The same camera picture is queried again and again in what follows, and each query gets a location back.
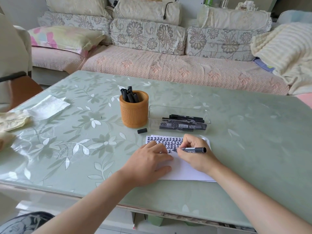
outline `clear plastic box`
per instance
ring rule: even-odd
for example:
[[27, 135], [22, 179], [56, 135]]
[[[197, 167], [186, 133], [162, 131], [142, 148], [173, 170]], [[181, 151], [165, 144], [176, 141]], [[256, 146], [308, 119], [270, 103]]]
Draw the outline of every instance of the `clear plastic box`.
[[[169, 115], [171, 114], [203, 118], [205, 122], [203, 123], [198, 121], [163, 119], [169, 118]], [[210, 125], [211, 121], [208, 118], [208, 112], [205, 109], [176, 108], [160, 105], [150, 105], [149, 108], [150, 130], [170, 130], [180, 131], [183, 133], [194, 132], [198, 134], [205, 134], [205, 132], [209, 129]]]

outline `hand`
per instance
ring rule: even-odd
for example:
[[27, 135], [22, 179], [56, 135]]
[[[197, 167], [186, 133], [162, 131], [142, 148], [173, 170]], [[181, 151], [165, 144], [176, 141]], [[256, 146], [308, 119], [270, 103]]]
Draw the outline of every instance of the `hand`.
[[187, 153], [182, 149], [177, 149], [177, 154], [184, 161], [188, 162], [196, 170], [209, 175], [214, 167], [219, 166], [221, 163], [216, 156], [210, 150], [206, 141], [202, 138], [195, 137], [193, 135], [185, 134], [183, 142], [179, 148], [196, 148], [205, 147], [206, 153]]
[[168, 160], [173, 160], [173, 157], [167, 153], [166, 147], [161, 143], [151, 141], [135, 151], [121, 171], [134, 183], [135, 187], [146, 186], [171, 171], [170, 166], [156, 170], [158, 163]]

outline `white chair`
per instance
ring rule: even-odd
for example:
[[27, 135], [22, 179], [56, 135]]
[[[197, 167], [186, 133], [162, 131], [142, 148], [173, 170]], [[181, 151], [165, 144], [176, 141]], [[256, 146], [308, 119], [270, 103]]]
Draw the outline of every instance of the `white chair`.
[[31, 70], [29, 33], [13, 26], [0, 14], [0, 112], [6, 112], [42, 91], [30, 78]]

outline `pen holder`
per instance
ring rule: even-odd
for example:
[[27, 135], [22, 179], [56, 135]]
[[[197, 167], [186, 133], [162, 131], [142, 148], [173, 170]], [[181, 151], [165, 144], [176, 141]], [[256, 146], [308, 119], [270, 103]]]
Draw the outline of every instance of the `pen holder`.
[[139, 128], [146, 125], [149, 112], [149, 95], [143, 91], [133, 91], [137, 93], [140, 102], [128, 103], [119, 97], [121, 119], [123, 124], [129, 128]]

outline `coffee table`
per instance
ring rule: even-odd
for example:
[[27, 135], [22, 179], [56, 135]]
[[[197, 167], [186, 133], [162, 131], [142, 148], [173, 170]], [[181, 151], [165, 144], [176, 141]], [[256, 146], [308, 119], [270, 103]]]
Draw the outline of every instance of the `coffee table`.
[[[1, 183], [83, 197], [120, 169], [146, 135], [183, 136], [157, 130], [138, 135], [123, 126], [118, 98], [129, 85], [147, 92], [150, 105], [207, 109], [212, 125], [200, 135], [221, 162], [312, 223], [312, 110], [291, 96], [77, 71], [19, 107], [49, 94], [71, 103], [46, 121], [14, 131], [18, 139], [0, 153]], [[213, 182], [158, 181], [134, 189], [119, 206], [252, 228]]]

